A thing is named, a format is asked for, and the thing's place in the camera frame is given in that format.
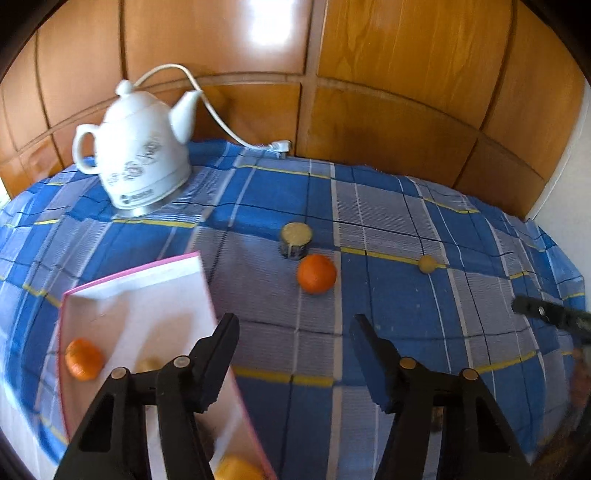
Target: white tray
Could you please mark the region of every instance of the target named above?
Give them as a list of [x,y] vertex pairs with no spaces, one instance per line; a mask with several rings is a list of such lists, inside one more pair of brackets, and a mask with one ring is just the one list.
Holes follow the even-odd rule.
[[[186,355],[217,325],[199,253],[157,261],[74,288],[64,294],[60,311],[57,368],[66,435],[72,438],[88,406],[111,371],[132,373],[138,361],[156,356],[168,362]],[[84,337],[105,355],[94,381],[75,380],[63,358],[68,344]],[[232,371],[217,402],[199,420],[216,439],[210,462],[215,471],[222,456],[234,453],[258,465],[267,478],[275,473],[256,437]],[[166,479],[155,407],[147,407],[148,453],[154,480]]]

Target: orange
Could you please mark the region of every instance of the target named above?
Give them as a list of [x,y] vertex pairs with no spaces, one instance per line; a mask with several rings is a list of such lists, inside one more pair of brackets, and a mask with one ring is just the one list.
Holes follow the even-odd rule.
[[94,380],[105,366],[105,357],[90,340],[77,338],[66,348],[66,366],[81,382]]
[[335,265],[324,255],[308,255],[297,267],[297,282],[305,292],[324,293],[332,288],[335,281]]

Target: wooden cabinet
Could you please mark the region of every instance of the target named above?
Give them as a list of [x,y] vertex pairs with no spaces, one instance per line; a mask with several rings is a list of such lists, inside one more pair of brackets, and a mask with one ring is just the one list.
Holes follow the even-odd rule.
[[329,0],[319,75],[417,100],[479,128],[511,0]]
[[484,132],[548,180],[579,115],[583,85],[566,47],[519,3],[515,37]]
[[120,53],[119,0],[69,0],[41,26],[39,84],[51,127],[115,96]]
[[506,213],[523,218],[545,181],[511,152],[482,138],[460,175],[456,188]]
[[[302,73],[310,8],[311,0],[125,0],[129,78],[161,63],[182,63],[200,76]],[[151,83],[182,77],[172,70]]]
[[296,153],[452,186],[475,140],[474,129],[415,102],[320,87]]
[[[299,156],[454,186],[517,215],[551,177],[584,85],[519,0],[68,0],[0,84],[11,194],[71,164],[76,126],[101,122],[120,78],[163,63],[187,66],[248,142],[290,140]],[[167,70],[142,87],[172,104],[191,85]],[[202,103],[193,138],[229,139]]]
[[19,53],[2,81],[8,128],[18,149],[43,135],[48,127],[37,84],[36,59],[37,34]]

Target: kettle handle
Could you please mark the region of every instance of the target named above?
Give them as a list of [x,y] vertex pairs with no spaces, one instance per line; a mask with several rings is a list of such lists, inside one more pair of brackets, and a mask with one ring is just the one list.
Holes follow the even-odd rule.
[[83,124],[78,125],[76,127],[76,135],[74,136],[74,141],[72,142],[72,159],[76,164],[78,170],[82,173],[86,173],[87,175],[94,175],[100,173],[99,167],[91,167],[84,162],[81,152],[82,146],[82,138],[86,134],[91,134],[96,139],[96,133],[98,132],[99,127],[97,125],[92,124]]

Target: white electric kettle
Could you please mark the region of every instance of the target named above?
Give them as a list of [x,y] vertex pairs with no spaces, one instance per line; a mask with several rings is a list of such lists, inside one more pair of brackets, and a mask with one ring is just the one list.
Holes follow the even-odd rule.
[[[119,95],[100,126],[76,128],[72,157],[86,174],[98,174],[113,205],[132,210],[150,205],[179,188],[189,177],[190,140],[200,90],[186,92],[171,109],[148,92],[134,92],[121,80]],[[82,137],[95,137],[95,165],[82,159]]]

